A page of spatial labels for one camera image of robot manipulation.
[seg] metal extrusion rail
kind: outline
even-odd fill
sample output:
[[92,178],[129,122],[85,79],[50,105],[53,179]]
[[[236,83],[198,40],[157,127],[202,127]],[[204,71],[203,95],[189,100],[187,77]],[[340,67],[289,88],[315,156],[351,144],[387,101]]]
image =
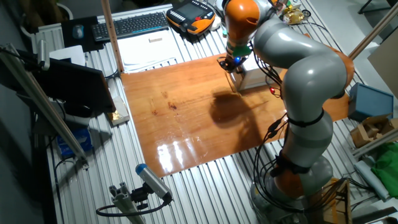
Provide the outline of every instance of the metal extrusion rail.
[[[303,8],[312,12],[309,22],[325,26],[307,0],[302,0],[302,4]],[[122,19],[151,12],[165,12],[170,7],[171,5],[166,5],[122,12],[113,17]],[[303,34],[308,33],[311,38],[339,49],[332,36],[319,27],[305,25],[296,26],[294,29]],[[172,29],[169,33],[174,36],[178,57],[154,68],[225,53],[226,39],[222,35],[222,28],[192,40],[181,38]],[[39,32],[32,36],[33,46],[40,39],[47,41],[49,50],[64,48],[60,24],[39,28]],[[88,66],[102,70],[105,76],[113,74],[117,69],[110,43],[106,44],[103,50],[90,52],[87,56]],[[358,74],[355,74],[348,90],[356,82],[363,83]],[[112,96],[119,95],[127,103],[123,84],[119,78],[108,80],[108,85]],[[335,177],[348,174],[354,180],[364,183],[357,173],[349,174],[354,171],[355,163],[350,151],[354,148],[354,144],[349,131],[356,125],[355,121],[349,119],[334,122],[333,139],[323,155],[331,162]],[[58,223],[129,223],[127,218],[99,217],[95,210],[112,204],[109,186],[125,182],[130,189],[135,189],[142,185],[142,180],[134,172],[135,166],[144,162],[134,122],[130,120],[112,128],[105,114],[102,114],[91,119],[89,129],[94,149],[87,153],[90,166],[88,170],[74,167],[73,163],[66,162],[54,173],[54,165],[60,161],[60,158],[54,148],[55,145],[47,149]],[[266,148],[270,155],[276,155],[281,150],[278,141],[267,143]],[[175,201],[171,206],[158,212],[144,215],[146,222],[256,223],[257,218],[249,202],[254,153],[254,149],[250,149],[162,178],[173,192]],[[263,164],[269,161],[265,152],[261,154],[261,161]],[[55,185],[55,177],[58,179],[59,187]],[[373,194],[363,190],[351,188],[351,203],[372,196]],[[151,195],[150,208],[159,205],[159,199]]]

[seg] keyboard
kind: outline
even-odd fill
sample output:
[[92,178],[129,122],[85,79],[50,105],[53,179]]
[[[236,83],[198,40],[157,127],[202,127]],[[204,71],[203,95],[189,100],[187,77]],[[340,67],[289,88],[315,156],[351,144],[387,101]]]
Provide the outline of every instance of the keyboard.
[[[161,12],[117,20],[113,21],[113,24],[118,38],[134,37],[169,28],[166,17]],[[106,23],[93,25],[91,30],[95,42],[109,41]]]

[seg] green cloth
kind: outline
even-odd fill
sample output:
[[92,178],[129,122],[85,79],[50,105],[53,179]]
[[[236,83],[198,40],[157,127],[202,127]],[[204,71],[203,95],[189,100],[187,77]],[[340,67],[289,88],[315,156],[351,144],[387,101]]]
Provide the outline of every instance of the green cloth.
[[378,148],[379,159],[372,172],[381,180],[391,197],[398,198],[398,143],[386,143]]

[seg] black monitor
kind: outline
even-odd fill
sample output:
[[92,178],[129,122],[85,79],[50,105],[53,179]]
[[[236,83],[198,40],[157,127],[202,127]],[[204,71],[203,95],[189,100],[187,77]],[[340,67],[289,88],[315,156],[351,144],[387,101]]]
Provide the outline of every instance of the black monitor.
[[[24,60],[37,63],[36,54],[21,50],[18,50],[18,53]],[[0,84],[17,92],[23,91],[14,76],[10,72],[9,75],[4,72],[4,65],[0,65]],[[65,104],[75,111],[83,106],[95,114],[116,111],[108,84],[100,70],[51,58],[49,70],[32,73],[47,96],[65,101]]]

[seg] wooden tabletop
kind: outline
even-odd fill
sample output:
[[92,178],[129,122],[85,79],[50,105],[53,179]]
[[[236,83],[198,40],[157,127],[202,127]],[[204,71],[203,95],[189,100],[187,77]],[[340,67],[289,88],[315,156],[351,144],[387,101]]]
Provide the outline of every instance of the wooden tabletop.
[[[220,56],[122,74],[145,163],[159,177],[258,146],[285,113],[267,86],[234,92]],[[348,96],[324,109],[346,118]]]

